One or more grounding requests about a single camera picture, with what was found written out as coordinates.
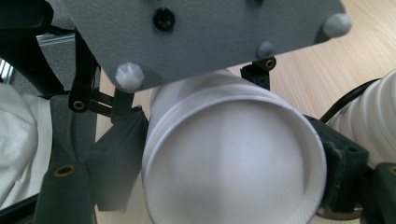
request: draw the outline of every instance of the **black plastic part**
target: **black plastic part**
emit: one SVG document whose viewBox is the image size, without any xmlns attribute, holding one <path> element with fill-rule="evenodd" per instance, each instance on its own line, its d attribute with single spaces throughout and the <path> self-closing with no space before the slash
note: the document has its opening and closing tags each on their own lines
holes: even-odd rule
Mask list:
<svg viewBox="0 0 396 224">
<path fill-rule="evenodd" d="M 373 175 L 373 186 L 385 223 L 396 223 L 396 164 L 378 164 Z"/>
<path fill-rule="evenodd" d="M 384 224 L 381 210 L 375 196 L 373 186 L 374 170 L 368 168 L 360 179 L 360 194 L 358 202 L 363 207 L 361 213 L 361 224 Z"/>
<path fill-rule="evenodd" d="M 92 198 L 100 211 L 123 209 L 140 172 L 148 121 L 140 108 L 119 119 L 88 159 Z"/>
<path fill-rule="evenodd" d="M 379 80 L 379 78 L 363 83 L 359 87 L 345 94 L 337 102 L 335 102 L 334 105 L 332 105 L 332 107 L 320 118 L 320 121 L 327 123 L 327 121 L 329 121 L 336 113 L 338 113 L 338 111 L 362 95 L 366 89 L 377 80 Z"/>
<path fill-rule="evenodd" d="M 53 10 L 43 0 L 2 0 L 0 2 L 0 42 L 33 37 L 47 32 Z"/>
<path fill-rule="evenodd" d="M 0 223 L 27 224 L 33 222 L 33 213 L 38 195 L 14 203 L 0 211 Z"/>
<path fill-rule="evenodd" d="M 0 58 L 16 68 L 40 93 L 64 91 L 64 86 L 52 72 L 35 36 L 0 42 Z"/>
<path fill-rule="evenodd" d="M 90 108 L 98 63 L 82 36 L 76 30 L 76 75 L 69 94 L 69 108 L 82 113 Z"/>
<path fill-rule="evenodd" d="M 359 198 L 359 181 L 366 170 L 368 152 L 320 120 L 306 117 L 318 132 L 326 154 L 328 173 L 320 207 L 351 213 Z"/>
<path fill-rule="evenodd" d="M 175 14 L 168 8 L 158 8 L 152 18 L 155 27 L 160 31 L 170 31 L 175 26 Z"/>
<path fill-rule="evenodd" d="M 133 102 L 133 93 L 126 93 L 124 91 L 115 89 L 113 105 L 111 109 L 111 122 L 114 124 L 117 122 L 118 119 L 129 116 Z"/>
<path fill-rule="evenodd" d="M 270 71 L 276 66 L 276 58 L 254 62 L 241 69 L 241 77 L 264 89 L 270 90 Z"/>
<path fill-rule="evenodd" d="M 65 165 L 50 168 L 45 174 L 37 200 L 34 223 L 88 224 L 94 222 L 90 185 L 85 166 L 78 162 Z M 72 167 L 72 172 L 65 167 Z"/>
</svg>

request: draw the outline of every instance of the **textured gray panel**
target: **textured gray panel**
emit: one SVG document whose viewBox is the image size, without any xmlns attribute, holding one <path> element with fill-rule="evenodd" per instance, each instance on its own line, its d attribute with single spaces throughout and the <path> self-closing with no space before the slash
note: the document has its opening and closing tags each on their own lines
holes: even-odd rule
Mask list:
<svg viewBox="0 0 396 224">
<path fill-rule="evenodd" d="M 63 0 L 74 24 L 113 83 L 117 67 L 143 67 L 141 89 L 256 61 L 262 41 L 279 54 L 327 40 L 322 25 L 343 13 L 339 0 Z M 154 11 L 175 13 L 172 32 L 153 25 Z"/>
</svg>

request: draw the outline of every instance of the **white plastic cup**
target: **white plastic cup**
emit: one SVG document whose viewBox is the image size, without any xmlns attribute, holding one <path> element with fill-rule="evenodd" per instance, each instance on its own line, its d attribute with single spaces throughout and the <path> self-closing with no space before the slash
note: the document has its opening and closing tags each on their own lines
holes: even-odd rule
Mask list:
<svg viewBox="0 0 396 224">
<path fill-rule="evenodd" d="M 228 71 L 154 91 L 142 166 L 154 223 L 306 223 L 325 186 L 317 133 Z"/>
</svg>

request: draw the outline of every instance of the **black metal bracket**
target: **black metal bracket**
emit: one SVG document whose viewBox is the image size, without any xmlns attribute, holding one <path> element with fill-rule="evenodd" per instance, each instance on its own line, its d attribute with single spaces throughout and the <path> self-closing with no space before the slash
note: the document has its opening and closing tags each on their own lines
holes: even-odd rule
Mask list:
<svg viewBox="0 0 396 224">
<path fill-rule="evenodd" d="M 98 63 L 76 30 L 76 75 L 69 94 L 69 108 L 82 113 L 90 108 Z"/>
<path fill-rule="evenodd" d="M 254 62 L 241 69 L 241 77 L 262 88 L 270 90 L 270 71 L 276 66 L 276 58 Z"/>
</svg>

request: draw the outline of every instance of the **black screw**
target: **black screw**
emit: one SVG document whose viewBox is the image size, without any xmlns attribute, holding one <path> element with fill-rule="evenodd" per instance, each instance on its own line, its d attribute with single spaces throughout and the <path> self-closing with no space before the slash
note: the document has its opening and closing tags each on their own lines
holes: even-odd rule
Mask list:
<svg viewBox="0 0 396 224">
<path fill-rule="evenodd" d="M 175 14 L 168 8 L 158 8 L 152 18 L 155 27 L 161 31 L 170 31 L 175 26 Z"/>
</svg>

